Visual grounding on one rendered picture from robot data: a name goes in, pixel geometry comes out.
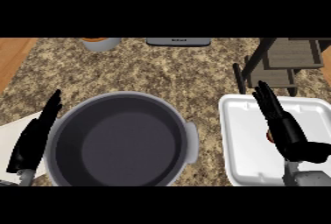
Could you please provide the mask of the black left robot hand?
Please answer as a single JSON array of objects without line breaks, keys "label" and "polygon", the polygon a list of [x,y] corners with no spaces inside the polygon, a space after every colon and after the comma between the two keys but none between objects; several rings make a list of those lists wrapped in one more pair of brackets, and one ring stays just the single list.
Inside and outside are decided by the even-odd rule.
[{"label": "black left robot hand", "polygon": [[15,143],[6,172],[18,173],[22,170],[36,170],[47,146],[47,135],[62,109],[61,90],[50,96],[39,118],[34,118]]}]

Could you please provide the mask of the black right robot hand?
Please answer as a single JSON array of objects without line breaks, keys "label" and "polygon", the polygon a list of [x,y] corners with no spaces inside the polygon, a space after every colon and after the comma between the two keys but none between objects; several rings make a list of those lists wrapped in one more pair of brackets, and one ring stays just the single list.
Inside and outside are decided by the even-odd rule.
[{"label": "black right robot hand", "polygon": [[254,88],[253,97],[257,101],[275,147],[291,162],[322,164],[331,156],[331,144],[309,142],[299,122],[282,108],[274,90],[263,81]]}]

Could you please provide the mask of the white plastic tray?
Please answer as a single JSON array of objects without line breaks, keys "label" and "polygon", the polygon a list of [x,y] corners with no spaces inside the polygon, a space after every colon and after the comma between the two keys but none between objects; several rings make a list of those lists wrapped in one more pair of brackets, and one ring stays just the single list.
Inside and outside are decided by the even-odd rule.
[{"label": "white plastic tray", "polygon": [[[309,141],[331,144],[331,103],[316,98],[278,98]],[[268,124],[248,94],[219,100],[225,170],[234,186],[281,186],[285,160],[268,140]]]}]

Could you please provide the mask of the dark tiered basket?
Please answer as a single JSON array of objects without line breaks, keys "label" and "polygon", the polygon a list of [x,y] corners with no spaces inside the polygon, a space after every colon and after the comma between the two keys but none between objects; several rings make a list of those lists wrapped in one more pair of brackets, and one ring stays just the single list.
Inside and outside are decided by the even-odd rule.
[{"label": "dark tiered basket", "polygon": [[331,38],[260,38],[253,55],[244,57],[244,67],[232,64],[240,93],[244,95],[263,81],[296,96],[296,74],[324,66],[322,52],[330,46]]}]

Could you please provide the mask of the white flat board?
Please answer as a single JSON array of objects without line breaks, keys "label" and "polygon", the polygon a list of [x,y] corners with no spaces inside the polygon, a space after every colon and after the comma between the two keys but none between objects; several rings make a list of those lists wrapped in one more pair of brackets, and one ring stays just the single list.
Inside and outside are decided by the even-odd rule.
[{"label": "white flat board", "polygon": [[39,116],[40,112],[0,126],[0,180],[16,184],[19,183],[19,176],[14,173],[8,173],[6,167],[21,132],[30,121],[39,118]]}]

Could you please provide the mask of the large grey pot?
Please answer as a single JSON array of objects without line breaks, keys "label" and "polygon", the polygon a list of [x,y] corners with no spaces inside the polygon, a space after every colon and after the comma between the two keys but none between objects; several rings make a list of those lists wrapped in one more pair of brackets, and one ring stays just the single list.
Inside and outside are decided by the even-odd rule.
[{"label": "large grey pot", "polygon": [[46,172],[55,186],[169,186],[198,153],[198,129],[176,108],[151,94],[120,91],[56,119]]}]

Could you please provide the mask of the grey cup with orange top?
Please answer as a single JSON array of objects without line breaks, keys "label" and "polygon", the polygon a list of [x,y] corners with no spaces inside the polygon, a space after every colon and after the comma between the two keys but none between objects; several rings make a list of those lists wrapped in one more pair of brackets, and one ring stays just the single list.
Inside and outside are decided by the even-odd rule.
[{"label": "grey cup with orange top", "polygon": [[105,52],[120,44],[121,38],[83,38],[81,41],[90,51]]}]

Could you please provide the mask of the grey flat appliance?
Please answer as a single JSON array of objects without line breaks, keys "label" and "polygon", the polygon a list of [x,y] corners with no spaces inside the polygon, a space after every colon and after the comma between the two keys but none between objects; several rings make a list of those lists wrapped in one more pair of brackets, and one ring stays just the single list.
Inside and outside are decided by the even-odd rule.
[{"label": "grey flat appliance", "polygon": [[210,38],[147,38],[149,46],[203,47],[212,44]]}]

